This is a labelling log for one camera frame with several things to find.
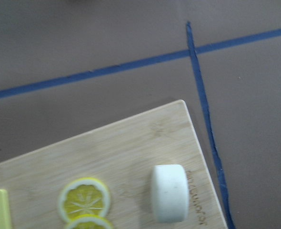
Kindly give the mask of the lemon slice top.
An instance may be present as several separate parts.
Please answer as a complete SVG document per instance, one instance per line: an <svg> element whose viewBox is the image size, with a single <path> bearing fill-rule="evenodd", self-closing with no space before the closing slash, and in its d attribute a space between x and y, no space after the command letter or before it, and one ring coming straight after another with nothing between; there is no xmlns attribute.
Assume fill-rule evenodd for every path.
<svg viewBox="0 0 281 229"><path fill-rule="evenodd" d="M83 215L107 216L111 207L109 188L99 179L83 177L67 184L59 193L57 209L64 222Z"/></svg>

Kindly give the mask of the lemon slice middle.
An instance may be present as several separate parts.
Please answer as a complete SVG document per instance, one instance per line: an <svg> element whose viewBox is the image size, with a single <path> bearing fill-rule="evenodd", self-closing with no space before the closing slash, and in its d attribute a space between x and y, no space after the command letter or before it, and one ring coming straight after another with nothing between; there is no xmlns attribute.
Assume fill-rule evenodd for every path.
<svg viewBox="0 0 281 229"><path fill-rule="evenodd" d="M114 226L104 217L97 215L81 215L64 226L65 229L113 229Z"/></svg>

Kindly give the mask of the yellow plastic knife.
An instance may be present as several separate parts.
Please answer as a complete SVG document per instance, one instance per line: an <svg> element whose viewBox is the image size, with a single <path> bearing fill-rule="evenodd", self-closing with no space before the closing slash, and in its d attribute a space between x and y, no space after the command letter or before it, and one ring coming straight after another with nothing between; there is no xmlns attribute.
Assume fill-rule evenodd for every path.
<svg viewBox="0 0 281 229"><path fill-rule="evenodd" d="M0 229L11 229L11 215L8 192L0 189Z"/></svg>

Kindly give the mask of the bamboo cutting board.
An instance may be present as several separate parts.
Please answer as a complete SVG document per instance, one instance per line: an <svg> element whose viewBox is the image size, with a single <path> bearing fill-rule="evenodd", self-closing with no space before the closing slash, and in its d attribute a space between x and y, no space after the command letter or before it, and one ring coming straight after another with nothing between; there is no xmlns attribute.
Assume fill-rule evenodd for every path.
<svg viewBox="0 0 281 229"><path fill-rule="evenodd" d="M190 189L188 218L157 223L151 209L155 165L179 164ZM184 101L115 123L0 163L0 189L9 195L14 229L62 229L61 190L93 177L111 194L108 220L116 229L225 229L227 227Z"/></svg>

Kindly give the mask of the lemon slice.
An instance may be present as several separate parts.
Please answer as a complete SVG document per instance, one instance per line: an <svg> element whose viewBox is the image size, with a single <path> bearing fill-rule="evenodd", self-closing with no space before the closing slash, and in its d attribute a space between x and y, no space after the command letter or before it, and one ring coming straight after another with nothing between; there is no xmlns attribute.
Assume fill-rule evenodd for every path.
<svg viewBox="0 0 281 229"><path fill-rule="evenodd" d="M64 226L65 229L113 229L114 226L104 217L97 215L81 215Z"/></svg>
<svg viewBox="0 0 281 229"><path fill-rule="evenodd" d="M64 222L83 215L107 216L111 207L109 188L99 179L83 177L67 184L59 193L57 209Z"/></svg>

